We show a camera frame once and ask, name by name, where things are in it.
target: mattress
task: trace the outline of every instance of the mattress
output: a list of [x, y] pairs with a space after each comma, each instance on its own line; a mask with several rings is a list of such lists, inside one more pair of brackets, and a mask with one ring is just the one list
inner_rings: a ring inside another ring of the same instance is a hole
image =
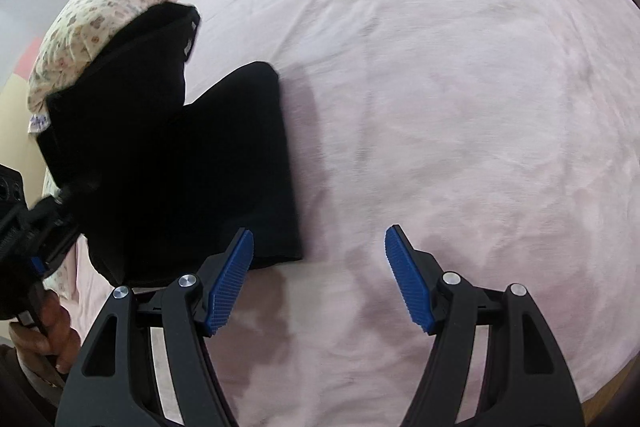
[[[399, 425], [433, 339], [386, 262], [394, 223], [475, 285], [523, 283], [582, 399], [638, 352], [631, 0], [174, 1], [202, 16], [187, 102], [254, 60], [281, 75], [305, 260], [250, 273], [207, 341], [240, 425]], [[479, 328], [460, 418], [484, 348]]]

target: finger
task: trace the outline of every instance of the finger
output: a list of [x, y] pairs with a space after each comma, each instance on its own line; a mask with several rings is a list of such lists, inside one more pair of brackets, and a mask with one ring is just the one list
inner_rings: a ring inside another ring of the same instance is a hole
[[47, 290], [42, 308], [40, 309], [40, 321], [44, 327], [49, 328], [58, 320], [63, 307], [60, 305], [60, 297], [52, 290]]
[[41, 355], [50, 355], [51, 346], [47, 337], [36, 330], [30, 330], [17, 322], [9, 324], [9, 336], [15, 347], [27, 351], [34, 351]]
[[78, 357], [78, 352], [80, 351], [80, 335], [76, 330], [71, 330], [69, 334], [65, 346], [60, 351], [60, 355], [56, 360], [56, 369], [59, 373], [66, 375], [71, 366], [76, 361]]
[[56, 320], [55, 324], [47, 328], [47, 338], [49, 339], [49, 346], [53, 354], [57, 355], [62, 351], [71, 331], [71, 317], [69, 316], [69, 312], [61, 307], [58, 320]]

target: wooden floor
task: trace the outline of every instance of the wooden floor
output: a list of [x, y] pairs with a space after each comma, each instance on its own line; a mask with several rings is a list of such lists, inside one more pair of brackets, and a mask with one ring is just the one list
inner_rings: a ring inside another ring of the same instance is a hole
[[587, 400], [582, 404], [582, 411], [584, 412], [584, 421], [588, 425], [602, 411], [607, 403], [616, 394], [616, 391], [624, 382], [626, 375], [629, 374], [631, 367], [636, 362], [636, 359], [631, 360], [615, 377], [613, 377], [607, 385], [599, 390], [593, 398]]

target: human hand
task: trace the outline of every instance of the human hand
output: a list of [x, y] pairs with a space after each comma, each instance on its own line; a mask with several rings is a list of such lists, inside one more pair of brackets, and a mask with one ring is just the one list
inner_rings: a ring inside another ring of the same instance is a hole
[[40, 355], [57, 355], [56, 369], [64, 375], [78, 357], [80, 335], [71, 327], [69, 312], [60, 305], [60, 298], [52, 290], [46, 292], [40, 320], [47, 329], [46, 337], [17, 322], [10, 324], [9, 334], [22, 363], [39, 377], [51, 381], [48, 364]]

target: black fabric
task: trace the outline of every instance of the black fabric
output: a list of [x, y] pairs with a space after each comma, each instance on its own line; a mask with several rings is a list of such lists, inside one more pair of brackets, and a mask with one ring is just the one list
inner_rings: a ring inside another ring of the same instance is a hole
[[56, 408], [31, 387], [15, 349], [0, 346], [0, 425], [51, 427], [55, 418]]
[[58, 186], [98, 185], [73, 211], [113, 285], [165, 285], [239, 227], [254, 233], [253, 268], [302, 256], [278, 75], [249, 64], [182, 107], [198, 21], [193, 7], [148, 10], [47, 97], [38, 145]]

